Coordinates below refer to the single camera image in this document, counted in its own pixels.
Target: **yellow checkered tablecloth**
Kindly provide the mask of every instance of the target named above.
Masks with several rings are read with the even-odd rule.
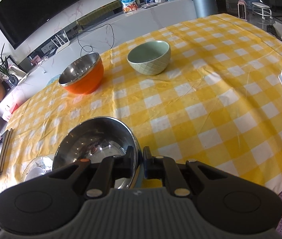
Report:
[[[145,76],[126,57],[151,40],[167,41],[172,59],[163,73]],[[20,182],[33,158],[53,155],[73,127],[95,116],[122,120],[154,155],[178,163],[194,158],[282,191],[280,41],[222,14],[154,31],[101,57],[104,79],[93,94],[69,94],[54,82],[13,114],[0,191]]]

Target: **white rolling stool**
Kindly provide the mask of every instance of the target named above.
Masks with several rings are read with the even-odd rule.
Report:
[[[270,17],[270,19],[273,19],[272,17],[272,10],[270,7],[266,4],[260,3],[260,2],[252,2],[252,13],[259,14],[262,16],[262,19],[265,20],[265,17]]]

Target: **television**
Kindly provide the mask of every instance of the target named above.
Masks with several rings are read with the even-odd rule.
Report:
[[[79,0],[1,0],[0,30],[16,49],[35,30]]]

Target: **orange bowl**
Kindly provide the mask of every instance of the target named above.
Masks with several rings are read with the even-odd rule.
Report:
[[[90,94],[100,86],[103,73],[100,55],[92,52],[70,64],[60,75],[59,84],[70,93]]]

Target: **metal bowl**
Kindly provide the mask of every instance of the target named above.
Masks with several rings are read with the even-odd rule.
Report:
[[[74,94],[89,94],[101,84],[104,73],[102,59],[92,52],[71,63],[60,75],[59,84]]]
[[[58,147],[52,170],[82,158],[100,163],[107,156],[124,156],[128,146],[134,148],[133,177],[116,180],[115,188],[130,188],[139,174],[141,149],[132,131],[112,117],[88,119],[71,130]]]

